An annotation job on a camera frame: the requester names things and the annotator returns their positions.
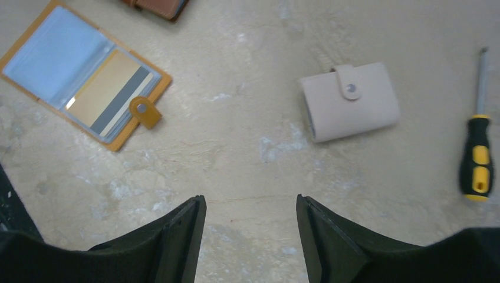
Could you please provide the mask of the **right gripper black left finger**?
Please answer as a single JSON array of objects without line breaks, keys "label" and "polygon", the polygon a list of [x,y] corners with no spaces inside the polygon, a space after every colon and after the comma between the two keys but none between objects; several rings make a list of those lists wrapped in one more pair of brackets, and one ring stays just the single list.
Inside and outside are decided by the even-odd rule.
[{"label": "right gripper black left finger", "polygon": [[1,232],[1,282],[194,282],[206,201],[199,195],[88,251]]}]

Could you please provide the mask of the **orange card holder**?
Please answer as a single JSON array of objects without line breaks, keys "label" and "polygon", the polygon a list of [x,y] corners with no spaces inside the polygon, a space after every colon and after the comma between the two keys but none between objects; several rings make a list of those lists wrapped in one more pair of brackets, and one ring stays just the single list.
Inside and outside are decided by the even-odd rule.
[{"label": "orange card holder", "polygon": [[[76,77],[75,81],[69,86],[68,90],[70,91],[70,95],[67,97],[66,102],[60,108],[55,108],[52,105],[43,101],[42,99],[38,98],[37,96],[33,95],[32,93],[27,91],[25,88],[21,87],[20,85],[18,85],[14,81],[12,81],[10,78],[8,78],[6,75],[4,75],[2,72],[2,70],[7,65],[7,63],[10,61],[10,59],[28,41],[28,39],[33,35],[33,33],[36,31],[36,29],[43,23],[43,21],[47,18],[47,16],[49,16],[49,14],[57,6],[62,6],[64,8],[67,8],[68,10],[73,12],[76,16],[80,17],[83,21],[85,21],[86,23],[91,25],[93,28],[100,31],[108,40],[108,43],[105,46],[105,48],[102,51],[98,52],[97,55],[90,62],[88,62],[85,65],[85,67],[83,67],[82,73],[80,75],[78,75]],[[168,73],[161,70],[159,67],[155,66],[149,60],[147,60],[144,57],[142,57],[141,55],[139,55],[134,50],[132,50],[129,47],[127,47],[126,45],[124,45],[122,42],[118,41],[116,38],[114,38],[112,35],[110,35],[107,31],[98,27],[95,23],[91,22],[86,17],[82,16],[76,10],[70,8],[68,5],[62,3],[61,1],[50,1],[47,4],[47,6],[44,8],[44,10],[41,12],[41,14],[38,16],[38,18],[29,26],[29,28],[20,36],[20,38],[9,49],[9,51],[1,58],[1,77],[5,81],[9,82],[14,87],[16,87],[18,90],[25,93],[27,96],[33,98],[36,102],[45,105],[51,111],[57,113],[63,119],[67,120],[73,126],[82,130],[85,134],[89,135],[90,137],[92,137],[95,140],[97,140],[98,142],[100,142],[107,149],[116,152],[123,146],[123,144],[125,144],[125,142],[129,139],[129,137],[135,131],[136,127],[140,124],[140,120],[138,119],[139,109],[137,107],[131,107],[131,105],[130,105],[131,102],[135,98],[133,98],[131,100],[131,102],[128,103],[128,111],[130,113],[130,118],[126,121],[126,123],[123,124],[120,131],[117,132],[117,135],[115,136],[115,138],[113,138],[109,141],[102,140],[101,138],[92,134],[87,128],[85,128],[83,125],[78,123],[74,118],[72,118],[65,111],[65,105],[67,104],[69,99],[71,99],[75,95],[75,93],[83,86],[83,84],[89,79],[89,77],[95,72],[95,70],[107,58],[107,56],[115,49],[119,49],[119,50],[122,50],[126,53],[129,53],[131,56],[133,56],[134,58],[137,58],[140,62],[142,62],[146,66],[150,67],[153,70],[153,72],[155,72],[159,75],[159,79],[158,79],[157,83],[150,90],[150,93],[148,95],[135,97],[135,98],[141,98],[142,105],[144,105],[148,110],[153,110],[155,102],[166,91],[166,89],[168,88],[168,86],[172,82],[171,76]]]}]

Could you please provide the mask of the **light blue credit card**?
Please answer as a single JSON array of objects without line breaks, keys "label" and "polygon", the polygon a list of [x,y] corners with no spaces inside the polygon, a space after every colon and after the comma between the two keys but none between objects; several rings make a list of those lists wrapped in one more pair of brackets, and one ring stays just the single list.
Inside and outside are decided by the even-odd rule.
[{"label": "light blue credit card", "polygon": [[3,74],[55,108],[70,95],[83,67],[107,45],[97,29],[57,6],[17,51]]}]

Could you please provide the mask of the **grey striped credit card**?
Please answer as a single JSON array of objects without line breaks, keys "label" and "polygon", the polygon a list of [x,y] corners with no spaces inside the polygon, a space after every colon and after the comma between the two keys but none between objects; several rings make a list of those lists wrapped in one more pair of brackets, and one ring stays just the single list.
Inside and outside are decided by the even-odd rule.
[{"label": "grey striped credit card", "polygon": [[65,111],[92,134],[109,141],[130,118],[128,103],[148,95],[158,79],[150,67],[115,49],[69,99]]}]

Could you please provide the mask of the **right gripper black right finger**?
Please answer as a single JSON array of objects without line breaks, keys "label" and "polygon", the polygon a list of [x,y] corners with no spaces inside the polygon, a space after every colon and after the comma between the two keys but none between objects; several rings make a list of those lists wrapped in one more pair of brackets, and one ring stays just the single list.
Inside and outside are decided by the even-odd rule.
[{"label": "right gripper black right finger", "polygon": [[498,282],[499,229],[466,228],[428,246],[398,241],[298,195],[310,282]]}]

